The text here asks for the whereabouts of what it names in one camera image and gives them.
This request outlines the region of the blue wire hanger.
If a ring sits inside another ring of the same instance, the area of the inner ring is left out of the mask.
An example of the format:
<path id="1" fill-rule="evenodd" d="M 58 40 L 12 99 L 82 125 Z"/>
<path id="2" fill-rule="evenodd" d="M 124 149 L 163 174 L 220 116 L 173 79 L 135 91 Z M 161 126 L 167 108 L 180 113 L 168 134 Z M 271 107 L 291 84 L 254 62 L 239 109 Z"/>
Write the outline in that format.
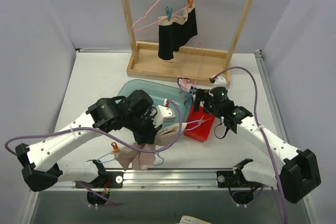
<path id="1" fill-rule="evenodd" d="M 158 166 L 159 163 L 156 162 L 156 158 L 159 157 L 158 147 L 167 147 L 169 144 L 173 143 L 176 136 L 181 136 L 187 126 L 187 122 L 182 124 L 175 123 L 168 127 L 165 127 L 156 134 L 154 144 L 137 144 L 136 142 L 131 143 L 136 150 L 128 148 L 126 146 L 119 147 L 120 151 L 118 153 L 105 154 L 98 158 L 98 163 L 105 164 L 110 161 L 117 161 L 124 170 L 129 167 L 135 170 L 146 170 L 151 166 Z M 110 161 L 105 161 L 106 156 L 113 156 Z"/>

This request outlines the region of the teal clothespin on black underwear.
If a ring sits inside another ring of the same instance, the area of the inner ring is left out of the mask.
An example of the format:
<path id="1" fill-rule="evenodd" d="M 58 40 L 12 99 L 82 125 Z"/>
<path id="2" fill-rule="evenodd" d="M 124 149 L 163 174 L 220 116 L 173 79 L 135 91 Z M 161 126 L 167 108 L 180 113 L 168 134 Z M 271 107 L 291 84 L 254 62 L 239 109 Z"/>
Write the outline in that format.
<path id="1" fill-rule="evenodd" d="M 166 19 L 167 19 L 167 21 L 170 21 L 171 20 L 171 16 L 172 16 L 173 8 L 167 6 L 165 8 L 165 11 L 166 11 Z"/>

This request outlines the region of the teal plastic basin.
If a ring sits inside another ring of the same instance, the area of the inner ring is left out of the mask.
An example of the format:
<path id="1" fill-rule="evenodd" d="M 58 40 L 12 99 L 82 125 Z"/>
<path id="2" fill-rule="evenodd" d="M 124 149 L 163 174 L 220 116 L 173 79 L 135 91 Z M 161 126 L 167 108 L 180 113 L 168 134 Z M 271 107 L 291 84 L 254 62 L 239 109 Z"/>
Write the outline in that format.
<path id="1" fill-rule="evenodd" d="M 134 79 L 121 88 L 118 96 L 128 97 L 134 90 L 145 91 L 152 98 L 153 106 L 162 105 L 164 99 L 172 100 L 179 107 L 183 122 L 187 121 L 192 105 L 192 96 L 188 92 L 152 81 Z"/>

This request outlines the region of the red plastic bin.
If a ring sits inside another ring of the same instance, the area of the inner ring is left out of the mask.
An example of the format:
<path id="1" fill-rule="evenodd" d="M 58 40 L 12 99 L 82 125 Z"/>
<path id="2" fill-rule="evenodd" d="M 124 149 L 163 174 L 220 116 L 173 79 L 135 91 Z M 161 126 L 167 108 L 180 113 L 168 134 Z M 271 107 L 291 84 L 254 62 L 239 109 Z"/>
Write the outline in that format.
<path id="1" fill-rule="evenodd" d="M 186 121 L 187 126 L 183 133 L 184 136 L 201 143 L 204 143 L 208 139 L 213 123 L 215 121 L 215 117 L 212 116 L 212 120 L 204 122 L 203 124 L 199 124 L 198 121 L 203 115 L 209 116 L 211 114 L 203 112 L 202 106 L 200 106 L 200 110 L 198 112 L 194 111 L 193 106 L 191 107 L 190 113 Z"/>

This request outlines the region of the orange clothespin on black underwear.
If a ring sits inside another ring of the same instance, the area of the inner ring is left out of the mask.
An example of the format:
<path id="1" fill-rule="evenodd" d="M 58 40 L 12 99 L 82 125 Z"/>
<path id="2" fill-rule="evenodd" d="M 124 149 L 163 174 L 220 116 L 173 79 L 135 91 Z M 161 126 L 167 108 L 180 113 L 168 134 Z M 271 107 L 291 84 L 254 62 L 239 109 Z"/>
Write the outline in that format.
<path id="1" fill-rule="evenodd" d="M 187 0 L 187 3 L 188 3 L 188 7 L 189 8 L 193 8 L 193 6 L 194 6 L 194 0 Z"/>

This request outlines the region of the black underwear beige waistband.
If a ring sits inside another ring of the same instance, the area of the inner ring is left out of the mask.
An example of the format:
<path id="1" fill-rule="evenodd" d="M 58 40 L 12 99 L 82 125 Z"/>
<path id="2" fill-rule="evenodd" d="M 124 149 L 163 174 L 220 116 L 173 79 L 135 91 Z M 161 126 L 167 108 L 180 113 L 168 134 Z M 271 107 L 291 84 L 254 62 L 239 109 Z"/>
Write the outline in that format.
<path id="1" fill-rule="evenodd" d="M 159 50 L 158 57 L 162 60 L 174 58 L 173 52 L 178 52 L 180 47 L 198 34 L 195 6 L 183 9 L 183 15 L 159 17 Z"/>

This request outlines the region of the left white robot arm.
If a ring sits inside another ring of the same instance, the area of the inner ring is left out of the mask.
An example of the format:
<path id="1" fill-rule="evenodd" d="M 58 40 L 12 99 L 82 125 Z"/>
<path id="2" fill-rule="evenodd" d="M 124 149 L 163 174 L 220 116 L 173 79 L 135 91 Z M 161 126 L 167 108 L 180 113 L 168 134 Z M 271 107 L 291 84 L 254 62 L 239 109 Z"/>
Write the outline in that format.
<path id="1" fill-rule="evenodd" d="M 122 128 L 130 130 L 138 144 L 153 144 L 163 122 L 173 114 L 168 107 L 154 106 L 143 90 L 135 90 L 128 97 L 99 99 L 54 136 L 44 137 L 36 144 L 16 146 L 23 179 L 34 192 L 63 181 L 81 181 L 100 188 L 108 180 L 102 164 L 97 160 L 70 162 L 63 157 L 104 133 Z"/>

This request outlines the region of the paper sheet bottom edge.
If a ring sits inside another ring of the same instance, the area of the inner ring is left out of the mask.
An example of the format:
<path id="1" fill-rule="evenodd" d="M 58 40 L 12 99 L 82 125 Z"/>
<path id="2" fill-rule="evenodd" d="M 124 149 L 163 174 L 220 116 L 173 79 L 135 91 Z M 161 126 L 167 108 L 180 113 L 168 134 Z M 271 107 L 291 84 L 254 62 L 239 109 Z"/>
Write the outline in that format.
<path id="1" fill-rule="evenodd" d="M 211 224 L 211 223 L 191 216 L 182 216 L 178 224 Z"/>

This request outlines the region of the wooden clothes rack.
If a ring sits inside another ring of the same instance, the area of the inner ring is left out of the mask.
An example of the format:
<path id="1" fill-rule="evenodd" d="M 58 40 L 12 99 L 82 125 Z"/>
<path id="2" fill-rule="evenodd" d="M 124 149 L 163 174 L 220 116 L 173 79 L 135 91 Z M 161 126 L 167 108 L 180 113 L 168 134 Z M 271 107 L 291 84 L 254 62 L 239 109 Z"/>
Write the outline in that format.
<path id="1" fill-rule="evenodd" d="M 228 51 L 215 49 L 207 49 L 204 47 L 203 62 L 198 76 L 197 84 L 207 85 L 208 77 L 216 70 L 223 70 L 230 66 L 233 53 L 237 46 L 239 37 L 242 33 L 245 21 L 253 0 L 246 0 L 242 14 L 237 23 L 232 41 Z M 177 66 L 168 64 L 165 65 L 163 60 L 158 57 L 159 43 L 137 41 L 135 38 L 135 23 L 132 21 L 131 7 L 129 0 L 122 0 L 125 23 L 131 46 L 131 57 L 127 67 L 127 74 L 130 77 L 140 77 L 154 80 L 174 81 L 181 77 Z M 181 61 L 185 58 L 187 52 L 193 47 L 186 45 L 180 47 L 178 52 L 174 52 L 174 60 Z M 194 81 L 197 72 L 196 61 L 201 55 L 201 45 L 196 46 L 196 49 L 191 52 L 192 58 L 190 64 L 186 65 L 186 78 Z"/>

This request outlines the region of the pink underwear navy trim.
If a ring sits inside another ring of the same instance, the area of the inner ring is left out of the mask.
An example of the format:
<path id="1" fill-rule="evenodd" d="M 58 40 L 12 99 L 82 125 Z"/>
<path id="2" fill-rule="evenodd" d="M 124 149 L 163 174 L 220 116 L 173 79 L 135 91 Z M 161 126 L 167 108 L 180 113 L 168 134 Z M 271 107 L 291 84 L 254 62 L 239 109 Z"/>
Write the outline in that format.
<path id="1" fill-rule="evenodd" d="M 191 83 L 189 78 L 178 77 L 177 84 L 180 87 L 180 89 L 182 89 L 186 92 L 194 93 L 196 91 L 195 84 Z"/>

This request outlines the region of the aluminium mounting rail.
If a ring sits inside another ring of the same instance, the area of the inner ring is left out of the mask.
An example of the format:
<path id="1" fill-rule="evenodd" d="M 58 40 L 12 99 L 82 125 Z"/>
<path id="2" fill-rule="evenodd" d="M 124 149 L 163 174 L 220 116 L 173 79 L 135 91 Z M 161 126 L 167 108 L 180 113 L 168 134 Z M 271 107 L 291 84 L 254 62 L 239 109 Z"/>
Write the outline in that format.
<path id="1" fill-rule="evenodd" d="M 72 182 L 74 188 L 90 188 L 95 191 L 121 189 L 126 187 L 159 188 L 172 186 L 249 188 L 258 184 L 282 188 L 289 195 L 303 195 L 311 189 L 313 177 L 298 165 L 285 166 L 279 176 L 272 169 L 258 163 L 236 166 L 232 169 L 149 169 L 147 171 L 121 171 L 118 169 L 96 168 L 93 172 L 83 170 L 60 170 L 52 168 L 39 172 L 28 166 L 22 169 L 22 176 L 28 187 L 34 191 L 48 190 L 57 183 Z"/>

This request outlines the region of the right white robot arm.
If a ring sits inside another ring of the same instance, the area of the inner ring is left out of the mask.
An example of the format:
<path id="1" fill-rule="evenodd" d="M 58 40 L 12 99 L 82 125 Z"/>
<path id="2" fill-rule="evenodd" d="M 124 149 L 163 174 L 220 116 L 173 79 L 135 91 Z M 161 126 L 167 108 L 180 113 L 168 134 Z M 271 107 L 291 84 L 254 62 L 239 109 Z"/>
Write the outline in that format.
<path id="1" fill-rule="evenodd" d="M 227 89 L 197 89 L 194 109 L 203 110 L 220 119 L 226 131 L 232 131 L 267 155 L 272 167 L 246 158 L 233 167 L 233 181 L 239 187 L 250 182 L 278 188 L 290 203 L 296 204 L 321 184 L 316 155 L 279 138 L 257 122 L 243 106 L 237 106 L 227 96 Z"/>

